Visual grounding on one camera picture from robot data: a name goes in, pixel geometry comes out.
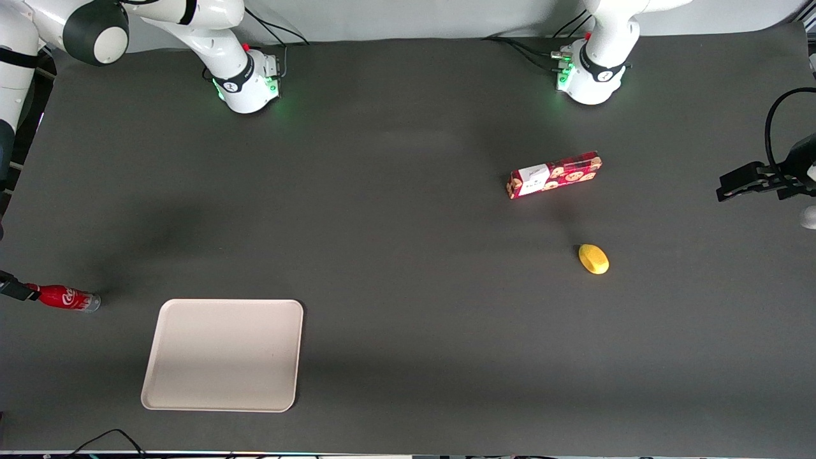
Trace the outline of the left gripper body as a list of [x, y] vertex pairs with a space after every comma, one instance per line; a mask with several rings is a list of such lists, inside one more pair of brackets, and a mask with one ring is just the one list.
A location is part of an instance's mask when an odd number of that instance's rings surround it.
[[773, 157], [771, 136], [764, 134], [764, 150], [770, 175], [762, 191], [774, 191], [779, 200], [796, 195], [815, 197], [815, 134], [810, 134], [790, 148], [784, 161]]

